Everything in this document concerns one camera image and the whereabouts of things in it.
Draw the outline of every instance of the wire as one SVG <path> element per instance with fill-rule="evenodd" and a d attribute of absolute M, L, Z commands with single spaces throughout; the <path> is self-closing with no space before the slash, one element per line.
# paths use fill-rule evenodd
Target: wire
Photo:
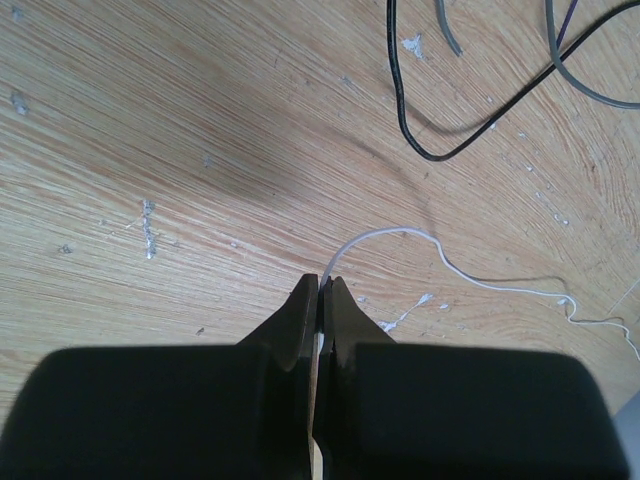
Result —
<path fill-rule="evenodd" d="M 555 39 L 555 30 L 556 26 L 553 20 L 553 0 L 545 0 L 545 11 L 547 17 L 547 40 L 549 41 L 549 52 L 551 53 L 551 59 L 553 60 L 553 64 L 558 69 L 560 75 L 564 77 L 564 79 L 569 82 L 569 84 L 574 87 L 579 92 L 584 93 L 586 96 L 597 100 L 598 102 L 604 103 L 605 105 L 610 105 L 612 107 L 617 108 L 626 108 L 626 109 L 640 109 L 640 103 L 637 102 L 623 102 L 621 100 L 616 100 L 614 98 L 609 98 L 601 93 L 596 92 L 595 90 L 590 89 L 576 77 L 574 77 L 569 70 L 562 64 L 562 60 L 560 58 L 560 52 L 558 52 L 558 46 L 556 45 Z"/>
<path fill-rule="evenodd" d="M 562 27 L 560 27 L 560 33 L 558 33 L 558 38 L 556 39 L 556 45 L 560 48 L 562 45 L 562 40 L 564 39 L 564 34 L 567 33 L 567 28 L 569 27 L 569 22 L 571 21 L 571 17 L 573 17 L 573 12 L 578 5 L 578 0 L 571 0 L 571 5 L 569 5 L 569 10 L 567 10 L 567 15 L 564 17 L 564 22 L 562 22 Z"/>
<path fill-rule="evenodd" d="M 335 267 L 335 265 L 338 262 L 338 260 L 340 260 L 340 258 L 349 249 L 351 249 L 351 247 L 355 246 L 356 244 L 358 244 L 358 243 L 360 243 L 363 240 L 366 240 L 368 238 L 377 237 L 378 235 L 386 235 L 386 234 L 389 234 L 389 233 L 413 233 L 415 235 L 419 235 L 419 236 L 429 240 L 431 243 L 433 243 L 436 246 L 436 248 L 438 249 L 438 254 L 440 255 L 440 259 L 442 260 L 442 263 L 444 263 L 444 265 L 449 270 L 451 270 L 456 275 L 464 278 L 466 281 L 471 282 L 471 283 L 473 283 L 474 285 L 476 285 L 478 287 L 487 288 L 489 290 L 495 290 L 495 291 L 498 291 L 498 292 L 528 293 L 528 294 L 531 294 L 531 295 L 538 295 L 540 297 L 559 298 L 560 299 L 560 301 L 558 302 L 559 305 L 562 305 L 562 304 L 564 304 L 566 302 L 569 302 L 571 304 L 571 306 L 572 306 L 572 310 L 569 313 L 569 315 L 567 316 L 567 321 L 569 323 L 571 323 L 573 325 L 581 325 L 581 326 L 585 326 L 585 327 L 586 326 L 594 326 L 594 325 L 609 325 L 611 327 L 616 327 L 616 328 L 621 329 L 622 331 L 624 331 L 624 339 L 631 346 L 631 348 L 633 348 L 633 351 L 635 352 L 636 357 L 638 358 L 638 361 L 640 361 L 640 352 L 638 351 L 638 347 L 636 347 L 635 343 L 633 343 L 633 340 L 631 340 L 631 332 L 624 325 L 620 325 L 619 323 L 610 322 L 608 320 L 574 320 L 573 316 L 576 314 L 576 311 L 578 310 L 578 304 L 577 304 L 577 302 L 574 300 L 574 298 L 572 296 L 566 295 L 564 293 L 543 292 L 541 290 L 532 290 L 532 289 L 528 289 L 528 288 L 498 287 L 496 285 L 490 285 L 488 283 L 480 282 L 479 280 L 476 280 L 475 278 L 471 277 L 470 275 L 464 273 L 462 270 L 460 270 L 458 267 L 456 267 L 453 263 L 451 263 L 449 261 L 449 259 L 447 259 L 447 256 L 444 253 L 444 249 L 442 248 L 442 244 L 440 243 L 440 240 L 438 240 L 436 237 L 434 237 L 432 235 L 429 235 L 424 230 L 421 230 L 421 229 L 416 228 L 416 227 L 380 228 L 378 230 L 370 230 L 368 232 L 365 232 L 365 233 L 362 233 L 362 234 L 358 235 L 355 238 L 352 238 L 351 240 L 349 240 L 347 243 L 345 243 L 336 252 L 336 254 L 333 256 L 333 258 L 331 259 L 331 261 L 327 265 L 327 268 L 325 268 L 324 273 L 322 274 L 322 279 L 320 280 L 320 290 L 322 290 L 324 288 L 324 286 L 327 284 L 327 281 L 329 280 L 329 276 L 331 275 L 331 272 L 333 271 L 333 268 Z"/>
<path fill-rule="evenodd" d="M 596 30 L 602 25 L 611 20 L 616 15 L 628 10 L 632 7 L 640 5 L 640 0 L 634 0 L 631 2 L 619 5 L 609 12 L 605 13 L 602 17 L 596 20 L 590 27 L 588 27 L 577 39 L 571 44 L 571 46 L 560 56 L 562 61 L 569 58 L 569 56 L 575 52 L 575 50 L 582 45 L 582 43 L 589 38 Z M 398 61 L 398 45 L 396 41 L 396 13 L 397 13 L 397 0 L 387 0 L 387 53 L 389 55 L 389 67 L 391 68 L 391 76 L 393 77 L 393 85 L 396 95 L 396 106 L 398 110 L 398 124 L 402 135 L 407 140 L 411 148 L 413 148 L 421 157 L 431 162 L 443 162 L 455 157 L 458 153 L 463 151 L 473 142 L 475 142 L 480 135 L 487 131 L 491 125 L 497 122 L 505 113 L 513 108 L 520 100 L 522 100 L 529 92 L 536 88 L 544 79 L 546 79 L 556 69 L 556 65 L 550 65 L 540 74 L 538 74 L 533 80 L 525 85 L 511 100 L 505 103 L 499 110 L 497 110 L 473 135 L 467 138 L 460 145 L 455 147 L 448 153 L 437 155 L 426 151 L 415 139 L 409 130 L 407 124 L 406 107 L 404 102 L 404 86 L 402 84 L 402 74 L 400 72 L 400 63 Z"/>
<path fill-rule="evenodd" d="M 462 56 L 462 49 L 460 44 L 456 41 L 456 37 L 453 36 L 453 32 L 449 28 L 447 22 L 447 12 L 444 7 L 444 0 L 436 0 L 436 14 L 438 16 L 438 23 L 440 24 L 440 30 L 444 35 L 445 40 L 458 57 Z"/>

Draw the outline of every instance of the black wire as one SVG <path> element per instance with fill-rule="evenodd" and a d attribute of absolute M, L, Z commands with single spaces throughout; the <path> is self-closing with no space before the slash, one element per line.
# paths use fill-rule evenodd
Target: black wire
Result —
<path fill-rule="evenodd" d="M 496 113 L 494 113 L 489 120 L 486 121 L 473 135 L 467 138 L 464 142 L 451 150 L 449 153 L 443 155 L 435 155 L 427 152 L 418 143 L 415 137 L 411 134 L 409 126 L 407 125 L 407 116 L 404 104 L 404 86 L 402 85 L 402 74 L 400 73 L 400 63 L 398 62 L 398 46 L 396 43 L 396 11 L 397 0 L 387 0 L 387 50 L 389 53 L 389 66 L 391 67 L 391 75 L 393 77 L 393 85 L 396 92 L 396 104 L 398 108 L 398 123 L 400 125 L 400 131 L 404 138 L 409 142 L 409 145 L 418 152 L 420 156 L 429 160 L 430 162 L 444 162 L 450 158 L 455 157 L 462 150 L 467 148 L 473 142 L 475 142 L 480 135 L 488 130 L 491 125 L 498 121 L 505 113 L 511 110 L 516 103 L 522 100 L 531 90 L 536 88 L 542 81 L 547 78 L 556 67 L 552 64 L 547 67 L 542 73 L 538 74 L 533 80 L 531 80 L 525 87 L 520 90 L 511 100 L 505 103 Z M 628 10 L 632 7 L 640 6 L 640 0 L 623 3 L 618 7 L 613 8 L 609 12 L 605 13 L 602 17 L 596 20 L 590 27 L 588 27 L 578 39 L 571 44 L 571 46 L 561 55 L 562 61 L 569 58 L 569 56 L 589 38 L 596 30 L 602 25 L 611 20 L 616 15 Z"/>

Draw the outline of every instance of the thin white cable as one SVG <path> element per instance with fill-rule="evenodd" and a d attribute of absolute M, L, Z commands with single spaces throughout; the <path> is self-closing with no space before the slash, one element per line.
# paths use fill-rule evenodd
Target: thin white cable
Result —
<path fill-rule="evenodd" d="M 444 265 L 449 270 L 454 272 L 456 275 L 464 278 L 466 281 L 471 282 L 474 285 L 477 285 L 478 287 L 487 288 L 489 290 L 496 290 L 498 292 L 529 293 L 531 295 L 538 295 L 540 297 L 559 298 L 560 301 L 558 302 L 558 304 L 560 304 L 560 305 L 562 305 L 564 303 L 562 300 L 565 300 L 565 301 L 571 303 L 571 306 L 573 307 L 573 309 L 571 310 L 571 312 L 567 316 L 567 321 L 569 323 L 571 323 L 573 325 L 581 325 L 581 326 L 584 326 L 584 327 L 593 326 L 593 325 L 609 325 L 609 326 L 621 329 L 622 331 L 624 331 L 624 339 L 631 346 L 631 348 L 633 348 L 633 351 L 635 352 L 638 361 L 640 361 L 640 352 L 638 351 L 638 347 L 636 347 L 635 343 L 633 343 L 633 341 L 631 340 L 631 332 L 624 325 L 620 325 L 619 323 L 610 322 L 608 320 L 574 320 L 573 316 L 576 314 L 576 311 L 578 310 L 578 303 L 574 300 L 574 298 L 572 296 L 564 294 L 564 293 L 543 292 L 543 291 L 540 291 L 540 290 L 531 290 L 531 289 L 528 289 L 528 288 L 518 288 L 518 287 L 498 287 L 496 285 L 490 285 L 488 283 L 480 282 L 480 281 L 474 279 L 473 277 L 467 275 L 466 273 L 464 273 L 462 270 L 460 270 L 458 267 L 456 267 L 453 263 L 451 263 L 447 259 L 447 256 L 444 254 L 444 250 L 442 248 L 442 244 L 440 243 L 440 240 L 438 240 L 436 237 L 434 237 L 432 235 L 429 235 L 424 230 L 421 230 L 421 229 L 416 228 L 416 227 L 380 228 L 378 230 L 370 230 L 368 232 L 364 232 L 364 233 L 358 235 L 357 237 L 352 238 L 347 243 L 345 243 L 340 248 L 340 250 L 338 250 L 336 252 L 336 254 L 333 256 L 333 258 L 331 259 L 331 261 L 327 265 L 327 268 L 324 270 L 324 273 L 322 274 L 322 280 L 320 281 L 320 289 L 322 289 L 325 286 L 325 284 L 327 283 L 327 281 L 329 280 L 329 276 L 331 275 L 331 272 L 333 271 L 333 268 L 335 267 L 335 265 L 338 262 L 338 260 L 340 260 L 342 255 L 344 255 L 349 249 L 351 249 L 351 247 L 353 247 L 356 244 L 362 242 L 363 240 L 366 240 L 367 238 L 377 237 L 378 235 L 386 235 L 388 233 L 413 233 L 415 235 L 419 235 L 419 236 L 429 240 L 431 243 L 433 243 L 436 246 L 436 248 L 438 249 L 438 253 L 440 254 L 440 259 L 442 260 L 442 263 L 444 263 Z"/>

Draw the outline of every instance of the wooden surface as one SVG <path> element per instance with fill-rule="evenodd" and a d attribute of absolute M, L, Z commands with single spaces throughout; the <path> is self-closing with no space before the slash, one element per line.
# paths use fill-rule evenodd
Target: wooden surface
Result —
<path fill-rule="evenodd" d="M 568 3 L 556 2 L 558 23 Z M 569 37 L 606 3 L 581 2 Z M 398 10 L 399 41 L 422 33 L 425 58 L 400 46 L 400 61 L 409 123 L 434 152 L 549 61 L 542 1 L 447 4 L 462 58 L 432 2 Z M 0 1 L 0 418 L 54 349 L 235 342 L 346 240 L 397 224 L 437 235 L 470 274 L 566 288 L 577 318 L 620 317 L 640 341 L 640 113 L 554 74 L 471 148 L 430 164 L 397 127 L 383 0 L 16 5 L 21 16 Z M 638 25 L 640 11 L 625 13 L 567 66 L 637 100 Z M 156 203 L 151 260 L 143 199 Z M 368 241 L 336 274 L 378 321 L 434 295 L 397 340 L 565 352 L 612 411 L 640 388 L 620 331 L 467 284 L 419 238 Z"/>

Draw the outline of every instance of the gray cable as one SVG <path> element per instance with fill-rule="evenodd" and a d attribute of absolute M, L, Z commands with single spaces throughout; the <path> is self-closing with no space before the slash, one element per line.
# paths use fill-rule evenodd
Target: gray cable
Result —
<path fill-rule="evenodd" d="M 545 0 L 545 11 L 547 17 L 547 40 L 549 42 L 549 53 L 551 53 L 553 64 L 558 69 L 558 72 L 560 72 L 560 75 L 562 75 L 564 79 L 569 82 L 569 84 L 571 84 L 572 87 L 576 88 L 578 91 L 584 93 L 588 97 L 597 100 L 598 102 L 602 102 L 606 105 L 617 108 L 640 109 L 640 103 L 623 102 L 620 100 L 615 100 L 613 98 L 605 97 L 604 95 L 591 90 L 585 84 L 580 82 L 580 80 L 571 75 L 569 70 L 567 70 L 566 67 L 562 64 L 560 52 L 558 52 L 558 46 L 556 45 L 556 25 L 553 21 L 553 0 Z"/>
<path fill-rule="evenodd" d="M 442 34 L 444 35 L 445 40 L 453 50 L 457 56 L 462 55 L 462 49 L 458 42 L 456 42 L 455 37 L 453 36 L 453 32 L 449 28 L 449 24 L 447 23 L 447 14 L 444 9 L 444 0 L 436 0 L 436 13 L 438 14 L 438 23 L 440 24 L 440 30 L 442 30 Z"/>

